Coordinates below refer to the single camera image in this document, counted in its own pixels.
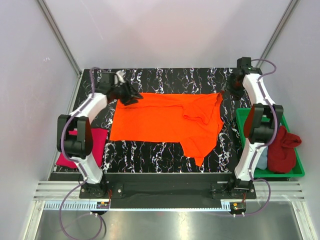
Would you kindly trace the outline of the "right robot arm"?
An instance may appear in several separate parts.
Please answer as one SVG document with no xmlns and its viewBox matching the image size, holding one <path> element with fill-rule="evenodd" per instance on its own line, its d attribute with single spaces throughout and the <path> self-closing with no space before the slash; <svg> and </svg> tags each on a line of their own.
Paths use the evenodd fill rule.
<svg viewBox="0 0 320 240">
<path fill-rule="evenodd" d="M 253 59 L 241 57 L 236 71 L 230 75 L 223 90 L 236 100 L 247 94 L 251 108 L 244 122 L 245 145 L 238 165 L 227 184 L 222 187 L 223 197 L 240 199 L 253 193 L 254 173 L 261 154 L 276 138 L 284 109 L 270 97 L 261 69 L 252 66 Z"/>
</svg>

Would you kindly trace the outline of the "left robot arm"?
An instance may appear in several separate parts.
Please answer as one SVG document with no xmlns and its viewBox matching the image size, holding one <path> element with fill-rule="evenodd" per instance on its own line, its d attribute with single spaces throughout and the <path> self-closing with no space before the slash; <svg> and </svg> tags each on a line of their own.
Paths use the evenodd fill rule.
<svg viewBox="0 0 320 240">
<path fill-rule="evenodd" d="M 124 79 L 124 73 L 101 71 L 95 82 L 94 72 L 89 72 L 91 93 L 73 112 L 61 114 L 57 119 L 56 147 L 67 161 L 76 165 L 83 177 L 81 187 L 97 198 L 108 193 L 103 171 L 98 167 L 92 153 L 94 140 L 91 123 L 95 117 L 114 100 L 128 106 L 143 99 L 133 86 Z"/>
</svg>

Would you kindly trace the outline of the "orange t shirt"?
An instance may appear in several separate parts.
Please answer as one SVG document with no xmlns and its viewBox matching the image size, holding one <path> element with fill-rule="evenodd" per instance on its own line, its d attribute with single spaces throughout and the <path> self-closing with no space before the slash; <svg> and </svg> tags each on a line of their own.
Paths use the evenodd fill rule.
<svg viewBox="0 0 320 240">
<path fill-rule="evenodd" d="M 117 102 L 111 141 L 180 143 L 183 154 L 200 167 L 216 147 L 223 128 L 223 95 L 143 93 L 137 103 Z"/>
</svg>

